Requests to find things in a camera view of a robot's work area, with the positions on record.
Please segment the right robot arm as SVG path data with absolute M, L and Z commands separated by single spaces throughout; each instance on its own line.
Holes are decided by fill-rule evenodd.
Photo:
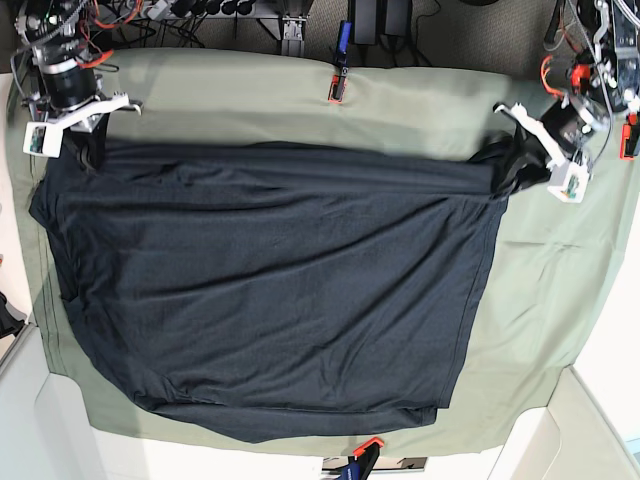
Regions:
M 23 152 L 58 158 L 69 153 L 88 170 L 104 161 L 112 113 L 142 112 L 142 103 L 124 92 L 103 91 L 100 72 L 116 73 L 114 54 L 92 38 L 122 26 L 138 14 L 136 1 L 129 15 L 112 23 L 100 20 L 97 1 L 25 1 L 15 19 L 22 42 L 10 57 L 21 105 L 29 111 Z

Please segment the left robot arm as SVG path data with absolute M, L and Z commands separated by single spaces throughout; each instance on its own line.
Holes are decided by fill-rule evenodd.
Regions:
M 567 87 L 549 82 L 553 58 L 540 66 L 540 81 L 553 104 L 538 118 L 516 103 L 494 110 L 516 125 L 497 188 L 517 192 L 543 184 L 564 203 L 583 200 L 600 157 L 587 144 L 597 133 L 613 138 L 621 120 L 621 159 L 639 156 L 639 4 L 636 1 L 559 1 L 545 39 L 564 34 L 571 12 L 583 37 L 567 70 Z

